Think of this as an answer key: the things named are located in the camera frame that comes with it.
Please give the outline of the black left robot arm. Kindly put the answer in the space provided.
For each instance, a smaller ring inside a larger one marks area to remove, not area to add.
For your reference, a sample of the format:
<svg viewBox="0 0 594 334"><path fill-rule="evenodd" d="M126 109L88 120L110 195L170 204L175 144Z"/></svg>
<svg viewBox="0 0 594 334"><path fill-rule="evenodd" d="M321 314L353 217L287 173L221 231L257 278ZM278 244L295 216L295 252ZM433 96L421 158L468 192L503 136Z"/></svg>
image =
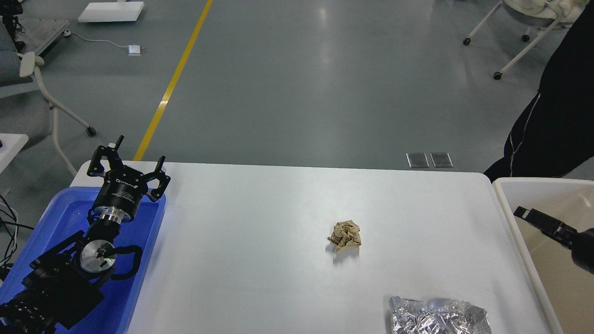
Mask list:
<svg viewBox="0 0 594 334"><path fill-rule="evenodd" d="M116 246L122 225L132 222L143 198L157 202L170 183L161 156L150 173L125 165L114 146L98 146L87 169L103 184L87 213L89 228L79 230L30 263L24 290L1 305L3 334L53 334L57 325L72 328L104 300L108 281L134 277L143 248Z"/></svg>

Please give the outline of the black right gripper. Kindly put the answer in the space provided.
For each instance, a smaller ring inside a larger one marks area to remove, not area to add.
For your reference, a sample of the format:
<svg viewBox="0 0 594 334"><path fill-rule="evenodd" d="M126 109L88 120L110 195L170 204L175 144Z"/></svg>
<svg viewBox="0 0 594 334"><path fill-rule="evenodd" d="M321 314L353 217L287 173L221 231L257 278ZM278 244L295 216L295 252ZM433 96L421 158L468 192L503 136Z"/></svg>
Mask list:
<svg viewBox="0 0 594 334"><path fill-rule="evenodd" d="M518 206L513 215L528 222L541 233L571 250L571 259L579 268L594 274L594 229L577 232L568 224L536 209Z"/></svg>

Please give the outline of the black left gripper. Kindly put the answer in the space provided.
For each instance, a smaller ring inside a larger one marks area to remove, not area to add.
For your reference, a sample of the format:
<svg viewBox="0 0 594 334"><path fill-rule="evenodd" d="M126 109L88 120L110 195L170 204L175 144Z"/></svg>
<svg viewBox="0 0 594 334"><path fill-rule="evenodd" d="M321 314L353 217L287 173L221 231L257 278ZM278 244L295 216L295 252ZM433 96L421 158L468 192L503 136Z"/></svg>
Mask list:
<svg viewBox="0 0 594 334"><path fill-rule="evenodd" d="M119 211L120 223L134 220L144 195L152 202L159 201L171 180L163 170L166 156L161 156L155 169L147 174L133 168L123 168L124 164L118 150L124 138L124 135L120 135L114 146L98 146L87 169L89 177L104 178L104 183L92 205L92 212L105 214L113 210ZM108 161L109 170L102 165L102 160ZM149 183L153 180L158 181L157 187L150 188Z"/></svg>

